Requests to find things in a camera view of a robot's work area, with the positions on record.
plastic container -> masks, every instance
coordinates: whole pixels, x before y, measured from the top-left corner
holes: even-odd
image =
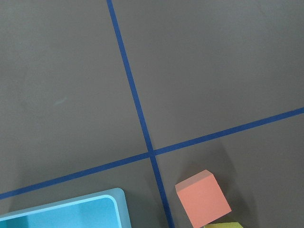
[[[131,228],[124,191],[110,189],[0,216],[0,228]]]

blue bin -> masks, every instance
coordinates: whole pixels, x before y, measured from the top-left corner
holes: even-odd
[[[131,228],[124,191],[110,189],[0,216],[0,228]]]

teal object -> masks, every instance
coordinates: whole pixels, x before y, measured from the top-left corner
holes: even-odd
[[[124,191],[110,189],[0,216],[0,228],[131,228]]]

orange cube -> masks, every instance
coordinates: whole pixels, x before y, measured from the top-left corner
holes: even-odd
[[[178,183],[175,189],[194,228],[231,212],[219,184],[208,170]]]

salmon colored cube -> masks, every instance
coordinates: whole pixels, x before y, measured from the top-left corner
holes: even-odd
[[[204,228],[243,228],[238,222],[205,225]]]
[[[175,189],[194,228],[201,228],[231,211],[219,184],[208,170],[178,183]]]

